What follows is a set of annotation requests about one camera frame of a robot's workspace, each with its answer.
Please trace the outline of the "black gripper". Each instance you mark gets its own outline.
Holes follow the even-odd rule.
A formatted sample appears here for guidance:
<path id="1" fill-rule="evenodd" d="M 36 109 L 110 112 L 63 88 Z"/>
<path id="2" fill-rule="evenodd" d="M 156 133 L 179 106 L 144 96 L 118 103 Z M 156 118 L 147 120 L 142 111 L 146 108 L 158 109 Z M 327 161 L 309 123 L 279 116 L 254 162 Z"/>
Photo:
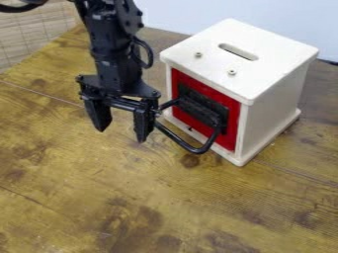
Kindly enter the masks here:
<path id="1" fill-rule="evenodd" d="M 126 91 L 103 87 L 96 75 L 79 75 L 76 82 L 80 87 L 79 96 L 95 128 L 103 132 L 110 126 L 111 108 L 134 112 L 136 138 L 140 143 L 146 142 L 155 128 L 162 93 L 143 80 L 131 84 Z"/>

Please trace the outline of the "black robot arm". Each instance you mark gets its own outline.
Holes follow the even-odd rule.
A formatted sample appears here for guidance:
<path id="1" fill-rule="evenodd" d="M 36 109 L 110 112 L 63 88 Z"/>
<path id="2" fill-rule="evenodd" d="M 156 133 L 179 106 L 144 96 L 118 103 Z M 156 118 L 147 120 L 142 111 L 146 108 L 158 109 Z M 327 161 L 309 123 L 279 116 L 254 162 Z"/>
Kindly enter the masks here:
<path id="1" fill-rule="evenodd" d="M 112 123 L 114 108 L 134 113 L 134 130 L 140 142 L 155 128 L 162 93 L 143 81 L 154 62 L 143 60 L 150 46 L 136 37 L 143 12 L 134 0 L 68 0 L 74 3 L 90 36 L 94 75 L 79 75 L 80 99 L 98 130 Z"/>

